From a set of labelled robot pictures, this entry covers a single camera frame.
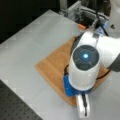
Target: table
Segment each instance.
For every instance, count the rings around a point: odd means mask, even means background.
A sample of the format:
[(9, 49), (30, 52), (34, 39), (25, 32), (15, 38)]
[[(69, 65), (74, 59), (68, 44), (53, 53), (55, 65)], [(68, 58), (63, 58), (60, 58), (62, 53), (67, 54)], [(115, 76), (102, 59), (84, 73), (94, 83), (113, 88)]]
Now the table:
[[(79, 120), (76, 107), (59, 97), (34, 65), (80, 32), (75, 22), (49, 10), (0, 45), (0, 78), (44, 120)], [(112, 72), (89, 95), (89, 120), (120, 118), (119, 78)]]

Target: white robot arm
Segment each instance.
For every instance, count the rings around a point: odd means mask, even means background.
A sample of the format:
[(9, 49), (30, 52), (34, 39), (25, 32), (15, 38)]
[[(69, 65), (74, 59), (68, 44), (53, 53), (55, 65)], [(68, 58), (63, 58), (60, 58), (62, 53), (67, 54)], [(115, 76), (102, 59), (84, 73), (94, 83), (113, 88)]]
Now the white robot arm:
[(88, 93), (96, 82), (100, 65), (120, 71), (120, 39), (87, 31), (74, 42), (69, 64), (69, 82), (81, 91), (76, 95), (80, 118), (90, 114)]

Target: black cable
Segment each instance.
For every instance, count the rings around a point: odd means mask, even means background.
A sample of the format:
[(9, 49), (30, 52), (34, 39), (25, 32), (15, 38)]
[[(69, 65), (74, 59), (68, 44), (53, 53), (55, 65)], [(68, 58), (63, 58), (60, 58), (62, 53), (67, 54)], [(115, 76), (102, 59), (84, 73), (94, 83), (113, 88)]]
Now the black cable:
[(95, 13), (96, 13), (96, 17), (97, 17), (97, 19), (98, 19), (98, 22), (99, 22), (101, 28), (103, 29), (105, 35), (106, 35), (106, 36), (109, 36), (108, 33), (107, 33), (107, 31), (106, 31), (106, 30), (104, 29), (104, 27), (102, 26), (101, 20), (100, 20), (99, 15), (98, 15), (98, 11), (97, 11), (97, 0), (94, 0), (94, 2), (95, 2)]
[(104, 77), (106, 77), (109, 73), (110, 73), (111, 70), (108, 70), (104, 75), (98, 77), (96, 80), (99, 80), (99, 79), (102, 79)]
[[(81, 10), (83, 10), (83, 11), (86, 11), (86, 12), (89, 12), (89, 13), (92, 13), (92, 14), (95, 14), (96, 15), (96, 13), (95, 12), (92, 12), (92, 11), (90, 11), (90, 10), (85, 10), (85, 9), (81, 9)], [(100, 17), (103, 17), (104, 19), (106, 19), (106, 20), (108, 20), (105, 16), (103, 16), (103, 15), (100, 15), (99, 14), (99, 16)]]
[(69, 64), (66, 65), (66, 67), (64, 68), (64, 76), (65, 76), (65, 75), (68, 75), (68, 71), (67, 71), (68, 66), (69, 66)]

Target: white plastic casing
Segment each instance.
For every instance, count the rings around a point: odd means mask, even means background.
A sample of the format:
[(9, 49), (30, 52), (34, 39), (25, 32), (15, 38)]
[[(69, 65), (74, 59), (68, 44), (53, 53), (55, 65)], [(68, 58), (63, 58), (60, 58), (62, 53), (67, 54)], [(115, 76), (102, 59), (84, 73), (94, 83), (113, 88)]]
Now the white plastic casing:
[(100, 55), (101, 66), (108, 68), (120, 53), (120, 38), (100, 36), (96, 49)]
[(69, 64), (69, 82), (70, 84), (77, 90), (87, 91), (91, 89), (95, 82), (99, 73), (100, 60), (98, 63), (91, 69), (87, 71), (80, 70), (76, 67), (73, 61), (73, 53), (74, 51), (81, 45), (91, 45), (93, 47), (96, 46), (96, 39), (92, 37), (93, 33), (87, 31), (82, 36), (80, 42), (77, 47), (73, 50), (70, 64)]
[(77, 90), (87, 91), (91, 89), (96, 81), (98, 72), (99, 72), (99, 63), (87, 71), (79, 70), (73, 59), (70, 59), (69, 65), (69, 82)]
[(91, 89), (98, 76), (100, 65), (108, 68), (120, 53), (120, 39), (100, 35), (98, 39), (93, 37), (93, 32), (86, 31), (77, 49), (81, 45), (91, 45), (95, 47), (100, 56), (98, 63), (87, 71), (79, 70), (73, 62), (73, 53), (70, 58), (69, 65), (69, 82), (77, 90), (86, 91)]

